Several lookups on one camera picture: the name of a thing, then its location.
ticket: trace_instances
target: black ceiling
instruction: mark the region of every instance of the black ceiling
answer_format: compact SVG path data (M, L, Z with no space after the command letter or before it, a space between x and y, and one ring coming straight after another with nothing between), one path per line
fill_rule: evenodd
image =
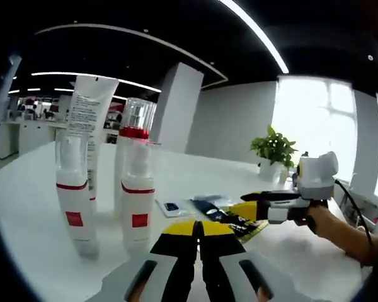
M236 2L265 31L290 74L343 79L359 90L378 92L378 28L367 14L375 13L370 4L375 1ZM166 72L178 62L202 71L204 86L223 79L196 60L131 33L76 27L34 35L51 26L82 23L148 30L148 35L213 62L228 81L208 89L271 81L282 74L258 37L218 0L90 1L84 8L61 8L6 13L6 34L23 57L11 90L23 94L39 87L38 93L51 94L55 87L72 89L73 76L30 76L50 71L99 74L161 88ZM158 93L119 84L116 95L156 101Z

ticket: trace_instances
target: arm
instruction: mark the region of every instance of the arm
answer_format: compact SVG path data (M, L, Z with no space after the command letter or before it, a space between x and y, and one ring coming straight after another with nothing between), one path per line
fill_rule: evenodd
M378 236L371 234L371 249L367 235L339 220L328 209L318 206L309 209L309 216L316 222L316 234L329 240L365 266L371 266L378 255Z

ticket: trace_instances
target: potted plant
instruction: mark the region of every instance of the potted plant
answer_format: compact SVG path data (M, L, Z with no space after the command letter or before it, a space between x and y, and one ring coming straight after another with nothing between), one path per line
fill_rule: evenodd
M260 176L267 181L276 181L283 169L294 167L291 156L296 151L292 148L295 142L290 142L281 133L276 133L271 125L268 125L267 133L266 137L256 137L250 150L266 159L260 162Z

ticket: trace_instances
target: green plant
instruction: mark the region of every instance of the green plant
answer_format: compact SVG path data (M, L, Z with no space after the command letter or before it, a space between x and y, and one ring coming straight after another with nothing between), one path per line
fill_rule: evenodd
M251 150L255 150L260 157L274 162L281 162L287 168L293 168L291 156L296 149L292 148L295 142L290 142L281 133L276 133L271 125L267 127L267 137L256 137L251 143Z

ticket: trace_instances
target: tabletop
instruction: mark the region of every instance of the tabletop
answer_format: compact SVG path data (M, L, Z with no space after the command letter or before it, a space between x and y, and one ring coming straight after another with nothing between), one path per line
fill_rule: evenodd
M105 275L129 259L112 212L114 156L115 146L103 143L96 199L98 260L80 258L68 237L55 188L53 142L0 170L0 231L14 262L42 301L84 301L100 290ZM239 199L245 193L283 188L263 182L255 165L242 162L160 151L157 167L157 199L205 194ZM334 200L329 208L343 219ZM176 220L166 218L156 204L151 219L152 243ZM244 246L267 256L293 277L299 291L313 298L349 301L361 285L359 263L306 226L291 221L269 225ZM188 300L207 301L201 272L195 276Z

